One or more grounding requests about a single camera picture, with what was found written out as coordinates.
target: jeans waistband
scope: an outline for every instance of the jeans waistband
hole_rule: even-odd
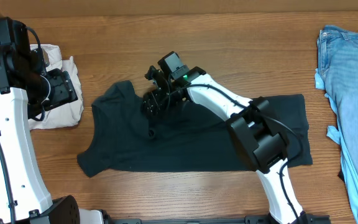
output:
[[[333,37],[342,37],[345,40],[358,40],[358,33],[344,30],[337,26],[328,25],[320,31],[320,39],[331,39]]]

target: denim fabric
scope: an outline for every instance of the denim fabric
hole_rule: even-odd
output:
[[[316,88],[325,89],[337,126],[327,136],[342,147],[341,166],[358,223],[358,33],[326,26],[317,39]]]

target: white cable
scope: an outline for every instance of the white cable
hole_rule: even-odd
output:
[[[41,104],[45,101],[45,100],[49,100],[49,95],[50,95],[50,83],[49,83],[49,81],[47,80],[47,78],[45,78],[45,77],[43,77],[42,75],[41,75],[41,77],[42,78],[44,78],[46,81],[47,81],[47,83],[48,83],[48,85],[49,85],[49,92],[48,92],[48,96],[47,97],[45,97],[45,99],[41,102]]]

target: blue jeans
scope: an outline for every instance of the blue jeans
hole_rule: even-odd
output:
[[[342,147],[341,166],[358,223],[358,33],[326,26],[317,39],[316,88],[325,89],[337,114],[327,136]]]

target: white towel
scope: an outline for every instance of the white towel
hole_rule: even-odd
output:
[[[30,45],[31,50],[37,48],[37,44]],[[55,68],[59,68],[63,71],[67,71],[70,75],[71,81],[78,100],[67,103],[63,106],[59,106],[50,111],[45,112],[45,118],[43,121],[34,121],[29,119],[29,128],[31,129],[51,129],[51,128],[62,128],[77,125],[81,119],[82,111],[84,110],[81,83],[78,79],[78,70],[74,63],[73,56],[69,60],[62,60],[62,54],[60,53],[59,46],[50,44],[41,44],[49,57],[49,66],[47,71]]]

